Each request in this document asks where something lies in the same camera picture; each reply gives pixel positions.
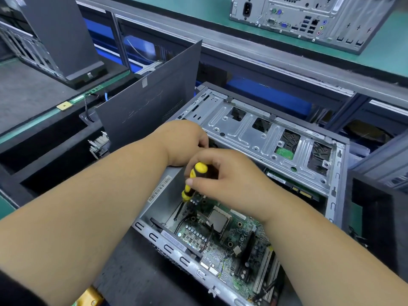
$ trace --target forearm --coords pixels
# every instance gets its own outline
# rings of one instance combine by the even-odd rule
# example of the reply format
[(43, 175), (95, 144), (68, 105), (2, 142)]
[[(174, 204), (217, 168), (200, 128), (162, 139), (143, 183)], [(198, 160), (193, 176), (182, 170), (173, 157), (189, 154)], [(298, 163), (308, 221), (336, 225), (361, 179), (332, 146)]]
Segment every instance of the forearm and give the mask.
[(406, 301), (404, 281), (307, 203), (290, 193), (284, 196), (273, 202), (271, 219), (264, 227), (304, 305), (402, 305)]
[(91, 165), (0, 221), (0, 269), (50, 305), (93, 282), (167, 166), (151, 138)]

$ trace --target gray mat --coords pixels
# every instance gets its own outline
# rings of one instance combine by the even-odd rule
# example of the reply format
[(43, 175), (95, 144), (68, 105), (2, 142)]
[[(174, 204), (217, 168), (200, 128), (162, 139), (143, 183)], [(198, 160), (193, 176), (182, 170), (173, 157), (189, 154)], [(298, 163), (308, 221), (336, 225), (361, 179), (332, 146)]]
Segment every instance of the gray mat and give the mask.
[(0, 133), (77, 93), (17, 59), (5, 62), (0, 65)]

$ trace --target hand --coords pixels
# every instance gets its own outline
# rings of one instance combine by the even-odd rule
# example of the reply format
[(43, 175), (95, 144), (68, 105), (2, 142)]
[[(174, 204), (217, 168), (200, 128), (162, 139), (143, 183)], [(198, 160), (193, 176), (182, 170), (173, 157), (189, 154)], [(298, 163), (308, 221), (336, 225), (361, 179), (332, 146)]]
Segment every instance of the hand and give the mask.
[(189, 120), (173, 120), (158, 127), (148, 138), (153, 138), (166, 150), (168, 164), (183, 166), (191, 157), (208, 148), (207, 133), (196, 123)]
[(273, 203), (286, 191), (267, 176), (243, 153), (230, 149), (209, 148), (194, 155), (187, 165), (185, 177), (197, 162), (213, 165), (218, 179), (189, 178), (186, 184), (203, 195), (222, 202), (232, 209), (268, 221), (273, 214)]

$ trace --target screwdriver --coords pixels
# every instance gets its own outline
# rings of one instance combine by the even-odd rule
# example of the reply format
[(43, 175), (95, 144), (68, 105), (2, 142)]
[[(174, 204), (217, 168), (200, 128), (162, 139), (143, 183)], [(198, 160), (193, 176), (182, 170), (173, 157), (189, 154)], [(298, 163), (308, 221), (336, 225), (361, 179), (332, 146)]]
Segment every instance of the screwdriver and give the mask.
[[(208, 172), (208, 166), (202, 162), (198, 162), (196, 163), (196, 165), (194, 165), (193, 169), (190, 172), (190, 178), (195, 178), (195, 177), (206, 177)], [(184, 204), (186, 204), (186, 202), (188, 200), (190, 200), (193, 197), (195, 190), (191, 189), (190, 186), (186, 185), (183, 192), (181, 192), (181, 197), (183, 199), (182, 204), (180, 205), (175, 217), (174, 217), (174, 221), (177, 220), (178, 215), (180, 214), (181, 210), (183, 209)]]

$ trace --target person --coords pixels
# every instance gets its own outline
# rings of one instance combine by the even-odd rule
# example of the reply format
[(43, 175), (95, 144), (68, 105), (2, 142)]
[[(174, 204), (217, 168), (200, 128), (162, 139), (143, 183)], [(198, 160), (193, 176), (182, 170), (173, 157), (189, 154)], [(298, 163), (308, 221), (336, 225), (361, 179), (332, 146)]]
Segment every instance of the person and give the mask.
[(304, 305), (403, 305), (408, 286), (244, 154), (209, 149), (196, 123), (171, 121), (0, 221), (0, 304), (71, 305), (94, 281), (166, 166), (197, 162), (217, 180), (186, 184), (259, 220)]

